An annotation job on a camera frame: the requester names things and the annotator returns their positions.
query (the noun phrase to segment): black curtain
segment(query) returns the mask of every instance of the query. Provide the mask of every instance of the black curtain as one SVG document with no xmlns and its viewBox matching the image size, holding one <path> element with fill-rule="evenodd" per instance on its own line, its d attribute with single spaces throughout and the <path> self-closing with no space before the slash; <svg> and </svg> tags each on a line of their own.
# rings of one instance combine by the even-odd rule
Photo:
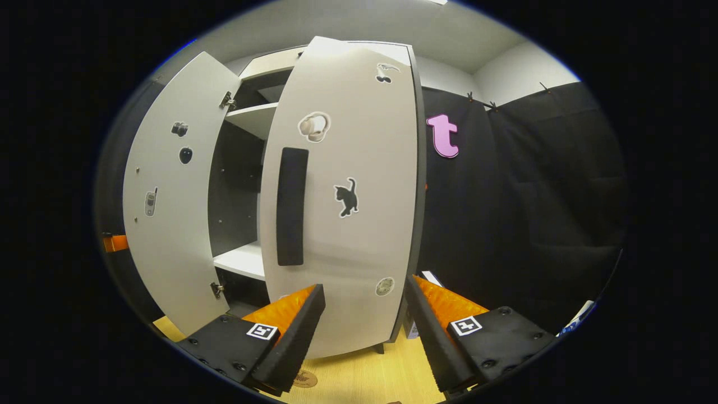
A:
<svg viewBox="0 0 718 404">
<path fill-rule="evenodd" d="M 511 289 L 496 277 L 504 266 L 496 239 L 501 182 L 488 115 L 466 97 L 432 88 L 422 93 L 426 118 L 446 114 L 456 125 L 450 138 L 459 154 L 439 155 L 426 127 L 426 207 L 417 268 L 486 308 L 508 304 L 502 296 Z"/>
<path fill-rule="evenodd" d="M 440 157 L 427 136 L 419 270 L 560 331 L 597 297 L 623 240 L 627 181 L 608 121 L 582 83 L 489 112 L 437 90 L 425 89 L 424 103 L 427 117 L 457 125 L 460 150 Z"/>
</svg>

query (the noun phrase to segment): black foam pad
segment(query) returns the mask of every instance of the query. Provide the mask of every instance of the black foam pad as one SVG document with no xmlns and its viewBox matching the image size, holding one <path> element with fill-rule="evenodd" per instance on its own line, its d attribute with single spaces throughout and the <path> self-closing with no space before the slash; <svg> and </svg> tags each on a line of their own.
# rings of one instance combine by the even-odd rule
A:
<svg viewBox="0 0 718 404">
<path fill-rule="evenodd" d="M 279 338 L 279 330 L 275 330 L 269 339 L 247 335 L 255 325 L 251 321 L 222 315 L 177 345 L 218 373 L 245 383 L 251 370 Z"/>
<path fill-rule="evenodd" d="M 479 382 L 510 372 L 556 338 L 507 306 L 454 321 L 447 330 L 478 369 Z"/>
<path fill-rule="evenodd" d="M 279 343 L 252 372 L 255 381 L 275 390 L 289 392 L 307 355 L 324 308 L 324 287 L 317 284 Z M 279 395 L 264 387 L 258 388 Z"/>
<path fill-rule="evenodd" d="M 449 340 L 413 276 L 406 277 L 406 301 L 439 391 L 453 391 L 474 379 L 461 352 Z"/>
</svg>

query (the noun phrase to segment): cabinet shelf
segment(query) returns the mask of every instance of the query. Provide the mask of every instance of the cabinet shelf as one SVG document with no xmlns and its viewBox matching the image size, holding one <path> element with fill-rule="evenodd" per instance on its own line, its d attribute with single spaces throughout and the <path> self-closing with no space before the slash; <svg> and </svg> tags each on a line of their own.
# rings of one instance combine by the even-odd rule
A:
<svg viewBox="0 0 718 404">
<path fill-rule="evenodd" d="M 259 139 L 267 140 L 277 104 L 273 102 L 232 111 L 225 116 L 225 120 L 257 136 Z"/>
<path fill-rule="evenodd" d="M 218 255 L 215 257 L 215 266 L 235 274 L 264 281 L 262 248 L 259 246 L 259 242 L 243 245 Z"/>
</svg>

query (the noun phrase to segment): orange object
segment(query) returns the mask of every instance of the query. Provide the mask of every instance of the orange object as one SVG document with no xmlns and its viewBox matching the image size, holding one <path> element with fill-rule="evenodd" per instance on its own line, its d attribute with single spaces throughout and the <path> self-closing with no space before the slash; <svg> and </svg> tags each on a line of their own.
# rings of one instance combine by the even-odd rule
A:
<svg viewBox="0 0 718 404">
<path fill-rule="evenodd" d="M 297 316 L 297 313 L 304 305 L 304 302 L 307 300 L 312 290 L 314 290 L 314 285 L 294 292 L 289 296 L 285 296 L 274 303 L 270 303 L 267 306 L 242 317 L 242 319 L 253 323 L 262 323 L 268 326 L 277 327 L 280 334 L 279 339 L 276 341 L 279 342 L 284 333 L 286 333 L 286 330 L 292 324 L 292 321 L 294 321 L 294 317 Z"/>
<path fill-rule="evenodd" d="M 442 325 L 442 329 L 451 341 L 453 339 L 447 331 L 449 323 L 488 312 L 487 308 L 479 306 L 451 290 L 442 288 L 416 275 L 413 276 L 421 291 L 424 292 L 424 297 L 429 301 L 429 306 Z"/>
<path fill-rule="evenodd" d="M 127 245 L 127 236 L 105 237 L 103 242 L 105 243 L 105 251 L 107 252 L 115 252 L 129 248 Z"/>
</svg>

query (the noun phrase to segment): ceiling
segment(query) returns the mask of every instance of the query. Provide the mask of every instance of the ceiling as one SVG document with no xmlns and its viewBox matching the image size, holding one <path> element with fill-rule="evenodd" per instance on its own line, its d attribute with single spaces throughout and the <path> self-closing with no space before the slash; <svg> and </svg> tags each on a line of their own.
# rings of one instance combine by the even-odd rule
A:
<svg viewBox="0 0 718 404">
<path fill-rule="evenodd" d="M 222 63 L 308 44 L 314 36 L 397 42 L 473 74 L 526 38 L 449 0 L 278 0 L 242 14 L 187 46 L 157 73 L 172 77 L 201 51 Z"/>
</svg>

